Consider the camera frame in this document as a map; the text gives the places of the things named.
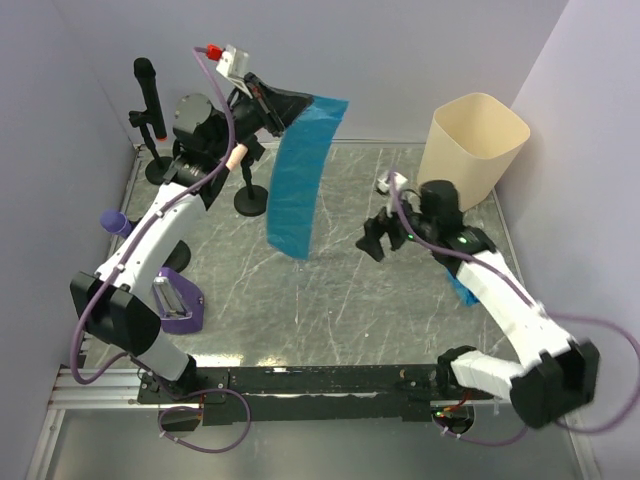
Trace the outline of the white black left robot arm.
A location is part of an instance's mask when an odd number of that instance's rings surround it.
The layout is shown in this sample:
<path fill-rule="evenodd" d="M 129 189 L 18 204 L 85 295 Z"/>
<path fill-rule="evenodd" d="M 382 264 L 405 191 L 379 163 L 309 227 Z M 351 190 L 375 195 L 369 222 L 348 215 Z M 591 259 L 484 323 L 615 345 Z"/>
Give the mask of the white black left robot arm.
<path fill-rule="evenodd" d="M 213 205 L 233 163 L 262 153 L 258 131 L 280 136 L 315 106 L 313 95 L 271 87 L 253 73 L 234 92 L 235 101 L 219 107 L 199 93 L 177 102 L 174 158 L 154 203 L 113 256 L 93 273 L 79 272 L 72 279 L 79 319 L 70 368 L 78 383 L 93 381 L 77 366 L 81 338 L 89 333 L 161 378 L 172 400 L 184 402 L 196 393 L 196 360 L 163 331 L 152 305 L 154 280 L 184 234 Z"/>

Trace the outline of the purple microphone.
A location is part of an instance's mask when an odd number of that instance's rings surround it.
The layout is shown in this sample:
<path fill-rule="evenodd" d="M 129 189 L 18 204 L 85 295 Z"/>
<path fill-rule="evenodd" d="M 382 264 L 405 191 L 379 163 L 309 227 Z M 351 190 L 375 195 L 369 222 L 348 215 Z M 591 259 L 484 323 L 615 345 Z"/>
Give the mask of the purple microphone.
<path fill-rule="evenodd" d="M 132 232 L 132 224 L 128 217 L 118 210 L 105 210 L 100 216 L 100 225 L 111 235 L 126 239 Z"/>

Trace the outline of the cream plastic trash bin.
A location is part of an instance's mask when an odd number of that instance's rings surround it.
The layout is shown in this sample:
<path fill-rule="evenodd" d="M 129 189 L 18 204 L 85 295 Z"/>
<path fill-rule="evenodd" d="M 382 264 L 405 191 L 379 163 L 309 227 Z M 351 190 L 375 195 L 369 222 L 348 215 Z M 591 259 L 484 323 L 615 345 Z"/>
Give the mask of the cream plastic trash bin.
<path fill-rule="evenodd" d="M 434 111 L 417 183 L 452 182 L 467 211 L 491 193 L 529 138 L 527 123 L 493 96 L 459 97 Z"/>

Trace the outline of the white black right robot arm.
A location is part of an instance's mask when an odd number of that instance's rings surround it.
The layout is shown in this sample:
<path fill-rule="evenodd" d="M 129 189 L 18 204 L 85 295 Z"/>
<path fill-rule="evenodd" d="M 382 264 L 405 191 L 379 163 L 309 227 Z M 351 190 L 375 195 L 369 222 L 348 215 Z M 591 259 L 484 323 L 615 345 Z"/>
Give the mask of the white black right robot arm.
<path fill-rule="evenodd" d="M 407 242 L 426 247 L 454 285 L 473 296 L 514 348 L 514 362 L 473 347 L 452 348 L 437 363 L 441 394 L 458 398 L 477 390 L 511 403 L 524 423 L 546 426 L 589 404 L 595 395 L 600 354 L 590 341 L 578 342 L 527 293 L 495 243 L 480 228 L 465 224 L 459 194 L 447 180 L 428 181 L 416 195 L 399 173 L 386 173 L 376 191 L 388 203 L 363 225 L 359 250 L 375 261 L 384 258 L 387 236 L 392 250 Z"/>

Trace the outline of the aluminium rail frame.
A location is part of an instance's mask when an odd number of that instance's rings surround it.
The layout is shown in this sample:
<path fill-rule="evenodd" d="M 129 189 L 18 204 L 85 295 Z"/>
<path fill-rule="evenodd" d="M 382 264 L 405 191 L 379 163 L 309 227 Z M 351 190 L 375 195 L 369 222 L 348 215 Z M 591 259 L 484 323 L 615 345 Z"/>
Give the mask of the aluminium rail frame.
<path fill-rule="evenodd" d="M 575 398 L 573 393 L 563 393 L 560 388 L 542 378 L 539 371 L 530 371 L 523 377 L 509 376 L 510 388 L 500 393 L 496 387 L 485 380 L 465 380 L 457 378 L 453 373 L 440 365 L 437 367 L 437 382 L 439 386 L 462 387 L 467 390 L 465 398 L 458 401 L 464 406 L 474 401 L 495 399 L 499 402 L 510 402 L 520 416 L 529 422 L 541 422 L 549 416 L 560 416 L 567 405 Z M 137 401 L 142 376 L 150 373 L 129 370 L 107 371 L 89 384 L 81 385 L 70 371 L 61 372 L 54 387 L 53 402 L 55 404 L 70 403 L 74 405 L 107 404 L 125 402 L 139 404 Z M 166 380 L 157 380 L 163 389 L 172 386 Z M 195 388 L 187 392 L 191 397 L 198 392 Z"/>

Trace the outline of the peach pink microphone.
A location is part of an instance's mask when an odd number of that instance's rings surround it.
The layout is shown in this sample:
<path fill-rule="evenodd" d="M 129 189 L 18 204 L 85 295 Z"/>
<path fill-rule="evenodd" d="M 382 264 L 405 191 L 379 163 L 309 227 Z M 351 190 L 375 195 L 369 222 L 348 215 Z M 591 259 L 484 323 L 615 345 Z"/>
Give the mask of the peach pink microphone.
<path fill-rule="evenodd" d="M 230 153 L 228 160 L 225 163 L 226 169 L 229 171 L 233 171 L 236 167 L 238 167 L 241 161 L 245 158 L 248 153 L 248 148 L 243 144 L 238 144 L 233 148 Z"/>

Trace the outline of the blue plastic trash bag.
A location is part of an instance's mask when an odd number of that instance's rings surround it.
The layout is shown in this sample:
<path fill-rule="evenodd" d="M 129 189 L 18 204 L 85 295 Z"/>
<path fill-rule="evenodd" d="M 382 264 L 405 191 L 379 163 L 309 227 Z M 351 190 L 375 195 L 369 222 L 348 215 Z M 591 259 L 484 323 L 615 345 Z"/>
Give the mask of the blue plastic trash bag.
<path fill-rule="evenodd" d="M 272 170 L 266 210 L 269 245 L 297 260 L 308 260 L 326 159 L 347 111 L 347 100 L 315 96 L 285 131 Z"/>

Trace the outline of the purple wedge holder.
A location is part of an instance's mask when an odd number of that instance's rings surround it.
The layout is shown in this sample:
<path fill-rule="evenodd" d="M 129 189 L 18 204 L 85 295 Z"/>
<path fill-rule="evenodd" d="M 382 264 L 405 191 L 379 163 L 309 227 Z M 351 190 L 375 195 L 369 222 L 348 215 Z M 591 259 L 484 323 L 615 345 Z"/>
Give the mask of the purple wedge holder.
<path fill-rule="evenodd" d="M 165 333 L 189 335 L 203 329 L 204 294 L 180 273 L 161 268 L 154 278 L 152 294 Z"/>

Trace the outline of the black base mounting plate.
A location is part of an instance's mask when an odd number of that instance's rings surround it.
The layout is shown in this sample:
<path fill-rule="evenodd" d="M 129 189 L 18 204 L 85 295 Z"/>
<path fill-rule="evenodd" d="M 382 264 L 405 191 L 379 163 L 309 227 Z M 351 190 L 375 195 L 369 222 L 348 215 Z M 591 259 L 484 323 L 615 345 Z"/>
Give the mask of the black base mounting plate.
<path fill-rule="evenodd" d="M 205 426 L 254 422 L 399 418 L 429 422 L 439 405 L 465 398 L 462 387 L 439 386 L 434 364 L 202 367 L 197 394 L 163 389 L 142 376 L 141 405 L 187 405 L 203 409 Z"/>

